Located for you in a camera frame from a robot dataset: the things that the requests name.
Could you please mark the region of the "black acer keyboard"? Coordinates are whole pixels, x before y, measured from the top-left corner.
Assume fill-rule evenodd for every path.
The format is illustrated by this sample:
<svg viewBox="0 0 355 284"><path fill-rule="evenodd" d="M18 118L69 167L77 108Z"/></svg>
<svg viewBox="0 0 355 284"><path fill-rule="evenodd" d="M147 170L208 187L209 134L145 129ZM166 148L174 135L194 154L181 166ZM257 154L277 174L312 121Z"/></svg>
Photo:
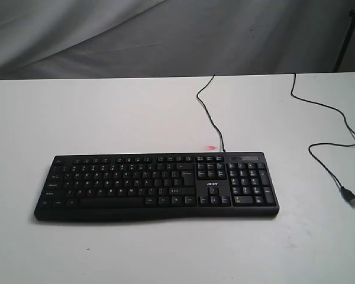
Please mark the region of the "black acer keyboard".
<svg viewBox="0 0 355 284"><path fill-rule="evenodd" d="M274 217L261 152L56 156L34 210L40 221Z"/></svg>

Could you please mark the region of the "grey backdrop cloth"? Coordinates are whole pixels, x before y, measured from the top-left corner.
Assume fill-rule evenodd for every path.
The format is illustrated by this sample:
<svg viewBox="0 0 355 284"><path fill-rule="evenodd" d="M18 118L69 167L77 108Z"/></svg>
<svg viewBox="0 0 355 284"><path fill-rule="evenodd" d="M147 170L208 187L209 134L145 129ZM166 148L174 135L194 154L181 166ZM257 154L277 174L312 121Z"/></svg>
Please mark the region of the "grey backdrop cloth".
<svg viewBox="0 0 355 284"><path fill-rule="evenodd" d="M0 79L318 73L355 1L0 1Z"/></svg>

